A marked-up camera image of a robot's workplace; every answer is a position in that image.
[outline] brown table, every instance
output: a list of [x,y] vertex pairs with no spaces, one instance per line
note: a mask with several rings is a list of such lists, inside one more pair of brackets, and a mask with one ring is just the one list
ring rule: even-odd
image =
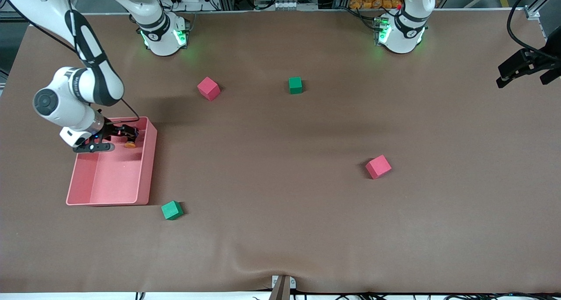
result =
[[[0,290],[253,290],[289,274],[307,292],[560,292],[561,91],[537,75],[497,89],[519,49],[506,18],[435,12],[395,55],[347,13],[201,15],[189,49],[158,58],[125,16],[90,17],[158,128],[149,204],[109,208],[64,202],[75,155],[31,102],[80,63],[28,29],[0,99]],[[513,27],[543,45],[521,12]],[[369,180],[380,154],[393,170]],[[188,214],[164,220],[170,200]]]

